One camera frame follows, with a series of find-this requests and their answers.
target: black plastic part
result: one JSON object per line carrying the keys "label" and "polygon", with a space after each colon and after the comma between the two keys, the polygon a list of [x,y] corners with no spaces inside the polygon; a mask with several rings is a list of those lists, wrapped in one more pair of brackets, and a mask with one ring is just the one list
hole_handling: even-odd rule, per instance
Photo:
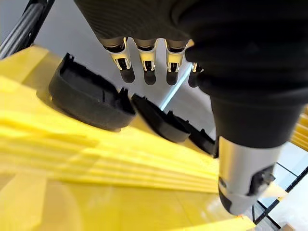
{"label": "black plastic part", "polygon": [[198,146],[201,150],[212,155],[214,153],[215,141],[206,134],[204,129],[198,131],[194,126],[192,126],[189,121],[185,121],[178,116],[174,116],[187,131],[190,132],[189,139]]}
{"label": "black plastic part", "polygon": [[303,105],[292,107],[236,104],[211,96],[216,133],[251,148],[273,148],[287,142]]}
{"label": "black plastic part", "polygon": [[174,118],[172,112],[166,115],[154,103],[137,94],[131,99],[143,118],[161,137],[174,143],[183,142],[189,137],[189,132]]}
{"label": "black plastic part", "polygon": [[219,192],[219,198],[220,198],[222,205],[230,213],[232,202],[220,191],[219,187],[218,187],[218,192]]}
{"label": "black plastic part", "polygon": [[193,72],[193,71],[191,71],[191,73],[189,74],[188,84],[191,88],[196,88],[198,86],[197,83],[198,74],[199,74],[198,72]]}
{"label": "black plastic part", "polygon": [[136,113],[128,90],[117,92],[113,84],[66,54],[50,84],[52,101],[78,120],[98,128],[116,130],[127,126]]}
{"label": "black plastic part", "polygon": [[275,180],[274,176],[272,175],[273,169],[274,165],[271,165],[259,172],[256,172],[252,176],[247,196],[256,195],[262,184],[266,183],[269,185],[272,181]]}
{"label": "black plastic part", "polygon": [[147,85],[153,85],[156,82],[155,71],[144,71],[144,81]]}
{"label": "black plastic part", "polygon": [[166,74],[166,78],[167,78],[167,83],[169,85],[175,85],[178,81],[178,75],[179,73],[178,72],[168,72],[167,71],[167,74]]}
{"label": "black plastic part", "polygon": [[134,82],[135,74],[134,74],[134,70],[132,66],[130,67],[130,69],[125,69],[125,70],[120,71],[120,73],[121,73],[121,77],[124,82],[126,83]]}

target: metal rod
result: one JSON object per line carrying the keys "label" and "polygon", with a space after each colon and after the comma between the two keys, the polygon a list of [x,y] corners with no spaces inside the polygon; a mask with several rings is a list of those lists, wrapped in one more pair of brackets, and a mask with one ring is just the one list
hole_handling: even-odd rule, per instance
{"label": "metal rod", "polygon": [[[285,191],[289,193],[307,174],[308,167],[306,167],[304,171],[302,171],[302,173],[298,175],[298,177],[289,185],[289,187]],[[275,200],[267,209],[265,209],[265,211],[255,220],[255,224],[258,224],[264,217],[267,217],[270,211],[272,211],[279,202],[279,200]]]}
{"label": "metal rod", "polygon": [[252,206],[252,222],[254,223],[256,221],[256,217],[255,217],[255,207]]}
{"label": "metal rod", "polygon": [[284,168],[285,170],[287,170],[289,173],[291,173],[292,175],[298,177],[298,175],[296,175],[294,172],[290,171],[289,169],[287,169],[285,166],[282,166],[281,164],[279,164],[278,162],[276,162],[279,166],[281,166],[282,168]]}
{"label": "metal rod", "polygon": [[42,11],[43,5],[40,3],[31,4],[27,8],[16,26],[0,45],[0,59],[4,59],[18,51],[23,41],[30,36],[29,33],[41,16]]}

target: yellow table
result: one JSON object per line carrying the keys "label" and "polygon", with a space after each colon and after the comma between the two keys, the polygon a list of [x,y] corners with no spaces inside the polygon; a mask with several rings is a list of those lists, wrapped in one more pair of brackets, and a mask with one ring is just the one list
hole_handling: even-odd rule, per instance
{"label": "yellow table", "polygon": [[30,47],[0,61],[1,230],[246,230],[217,195],[218,161],[137,116],[119,132],[52,104],[61,58]]}

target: gray floor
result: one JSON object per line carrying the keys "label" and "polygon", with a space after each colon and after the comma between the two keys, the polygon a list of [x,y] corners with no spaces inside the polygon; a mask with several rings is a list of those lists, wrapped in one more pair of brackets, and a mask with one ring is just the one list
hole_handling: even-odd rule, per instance
{"label": "gray floor", "polygon": [[[264,211],[258,203],[255,203],[255,218],[257,219]],[[252,208],[245,212],[245,215],[252,220]],[[276,231],[278,228],[267,218],[263,218],[255,227],[255,231]]]}

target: black metal frame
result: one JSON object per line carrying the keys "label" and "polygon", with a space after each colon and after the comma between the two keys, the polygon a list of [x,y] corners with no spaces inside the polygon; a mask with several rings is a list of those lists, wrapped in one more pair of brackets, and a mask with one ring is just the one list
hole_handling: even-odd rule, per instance
{"label": "black metal frame", "polygon": [[[287,193],[289,193],[303,178],[305,175],[308,174],[308,167],[306,167],[301,174],[299,174],[296,179],[289,185],[289,187],[285,190]],[[270,211],[273,210],[273,208],[280,202],[278,199],[276,199],[269,207],[265,207],[260,201],[257,201],[262,207],[265,208],[264,212],[256,219],[255,218],[255,208],[252,206],[252,214],[253,214],[253,222],[255,224],[258,224],[263,218],[267,217],[273,224],[277,226],[277,228],[281,228],[270,216],[269,213]]]}
{"label": "black metal frame", "polygon": [[41,3],[44,6],[43,12],[41,14],[41,16],[39,17],[37,23],[34,25],[34,27],[32,28],[32,30],[30,31],[30,36],[28,36],[28,39],[25,39],[24,43],[22,44],[22,46],[20,47],[20,50],[27,48],[29,46],[31,46],[31,44],[34,42],[35,38],[37,37],[39,30],[41,29],[50,9],[52,8],[53,4],[54,4],[55,0],[29,0],[24,13],[26,12],[26,10],[28,9],[28,7],[31,4],[35,4],[35,3]]}
{"label": "black metal frame", "polygon": [[55,0],[29,0],[17,24],[0,44],[0,59],[31,46]]}

